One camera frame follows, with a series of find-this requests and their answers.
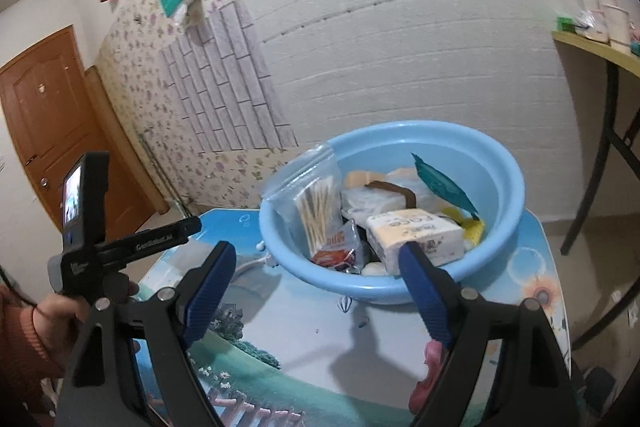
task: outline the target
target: brown wooden door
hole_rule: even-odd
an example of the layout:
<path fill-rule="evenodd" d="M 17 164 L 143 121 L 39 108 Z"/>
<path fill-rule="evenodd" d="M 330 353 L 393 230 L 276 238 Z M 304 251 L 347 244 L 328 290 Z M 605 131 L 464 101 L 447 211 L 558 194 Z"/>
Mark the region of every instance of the brown wooden door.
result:
<path fill-rule="evenodd" d="M 18 156 L 62 229 L 63 180 L 87 151 L 110 151 L 107 238 L 135 232 L 154 212 L 118 152 L 110 150 L 87 96 L 73 30 L 32 46 L 0 70 L 0 96 Z"/>

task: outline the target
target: white foam wallpaper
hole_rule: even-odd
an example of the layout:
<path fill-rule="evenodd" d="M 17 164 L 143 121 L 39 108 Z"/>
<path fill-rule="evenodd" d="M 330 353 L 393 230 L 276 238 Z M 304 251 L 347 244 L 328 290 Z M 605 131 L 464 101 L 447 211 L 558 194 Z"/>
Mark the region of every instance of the white foam wallpaper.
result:
<path fill-rule="evenodd" d="M 640 20 L 638 0 L 618 1 Z M 547 218 L 575 214 L 592 156 L 582 150 L 550 31 L 556 14 L 575 12 L 579 0 L 245 3 L 302 145 L 381 121 L 459 122 L 514 153 L 530 208 Z M 594 64 L 604 77 L 604 64 Z M 604 214 L 640 210 L 635 201 L 600 199 Z"/>

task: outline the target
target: yellow tabletop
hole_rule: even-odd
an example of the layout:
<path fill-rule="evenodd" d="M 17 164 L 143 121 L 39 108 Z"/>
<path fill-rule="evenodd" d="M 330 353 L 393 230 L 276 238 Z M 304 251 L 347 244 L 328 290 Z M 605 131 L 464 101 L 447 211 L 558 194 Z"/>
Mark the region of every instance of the yellow tabletop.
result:
<path fill-rule="evenodd" d="M 580 48 L 581 50 L 597 55 L 640 78 L 640 58 L 635 55 L 627 55 L 613 49 L 608 44 L 590 41 L 575 33 L 552 32 L 552 35 L 556 42 L 564 42 L 564 44 L 569 44 L 575 48 Z"/>

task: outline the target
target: gray brick wallpaper patch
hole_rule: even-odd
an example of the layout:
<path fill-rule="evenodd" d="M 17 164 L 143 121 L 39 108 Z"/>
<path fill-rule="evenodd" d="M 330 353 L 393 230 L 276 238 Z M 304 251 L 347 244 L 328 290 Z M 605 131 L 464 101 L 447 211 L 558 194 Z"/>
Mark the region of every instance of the gray brick wallpaper patch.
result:
<path fill-rule="evenodd" d="M 188 28 L 159 60 L 200 152 L 298 145 L 243 0 Z"/>

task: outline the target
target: orange sleeve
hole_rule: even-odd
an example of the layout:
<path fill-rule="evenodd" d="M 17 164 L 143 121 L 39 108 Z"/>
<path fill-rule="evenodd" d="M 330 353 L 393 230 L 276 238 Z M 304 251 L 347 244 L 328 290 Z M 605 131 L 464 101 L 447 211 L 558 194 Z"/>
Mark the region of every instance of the orange sleeve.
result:
<path fill-rule="evenodd" d="M 42 409 L 40 380 L 64 375 L 33 327 L 33 308 L 16 305 L 4 286 L 0 286 L 0 371 L 32 412 Z"/>

